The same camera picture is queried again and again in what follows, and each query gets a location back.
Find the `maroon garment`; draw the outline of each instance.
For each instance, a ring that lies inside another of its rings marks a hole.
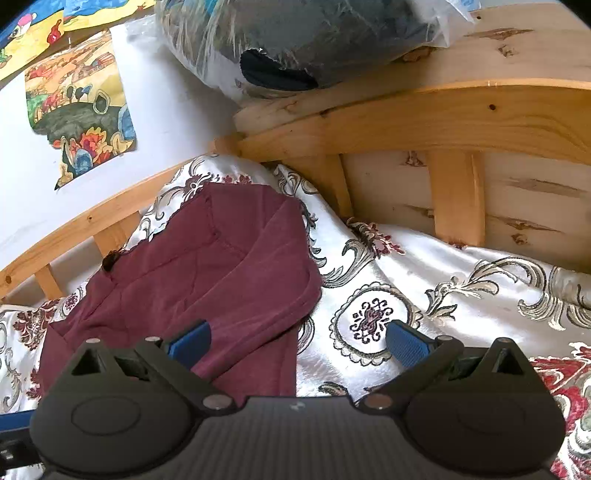
[[[41,389],[88,338],[127,348],[205,319],[212,347],[195,373],[217,379],[237,401],[293,395],[294,326],[318,301],[321,284],[299,200],[263,185],[209,183],[152,241],[98,271],[66,320],[49,324]]]

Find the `wooden slat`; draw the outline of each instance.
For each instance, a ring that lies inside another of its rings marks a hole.
[[[35,279],[47,297],[47,300],[57,300],[64,297],[56,278],[53,276],[51,265],[47,264],[35,273]]]
[[[282,163],[297,170],[310,181],[337,215],[344,218],[353,216],[345,173],[338,155],[289,158]]]
[[[236,129],[262,132],[335,107],[454,82],[555,78],[591,81],[591,30],[562,4],[504,5],[473,12],[475,32],[450,48],[422,47],[329,89],[253,100]]]
[[[154,201],[156,194],[186,162],[143,180],[85,211],[37,242],[0,271],[0,297],[68,250]]]
[[[123,220],[111,225],[94,235],[96,246],[100,254],[105,257],[112,250],[118,250],[125,245],[129,236],[139,225],[141,215],[134,212]]]
[[[436,236],[451,244],[484,245],[484,175],[479,154],[430,151],[427,166]]]
[[[224,137],[216,138],[209,143],[209,151],[220,155],[240,156],[240,147],[238,142],[244,138],[244,135],[234,132]]]
[[[513,151],[591,164],[591,82],[542,83],[414,90],[282,125],[245,138],[240,148],[245,158],[260,162],[443,149]]]

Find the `plastic bag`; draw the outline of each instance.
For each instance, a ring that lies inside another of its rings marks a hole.
[[[331,86],[472,24],[460,0],[158,0],[156,14],[181,63],[238,103]]]

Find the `colorful artwork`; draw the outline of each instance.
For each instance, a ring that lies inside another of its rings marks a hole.
[[[37,0],[0,31],[0,80],[24,67],[63,34],[65,0]]]
[[[64,30],[95,27],[128,17],[155,4],[155,0],[63,0]]]
[[[61,151],[56,190],[135,148],[108,31],[25,72],[29,123]]]

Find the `maroon fabric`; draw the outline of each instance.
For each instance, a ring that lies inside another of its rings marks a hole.
[[[217,379],[238,401],[293,395],[294,325],[318,301],[321,284],[297,199],[263,185],[209,183],[152,241],[97,272],[67,319],[48,326],[41,389],[87,338],[126,348],[205,319],[212,347],[195,373]]]

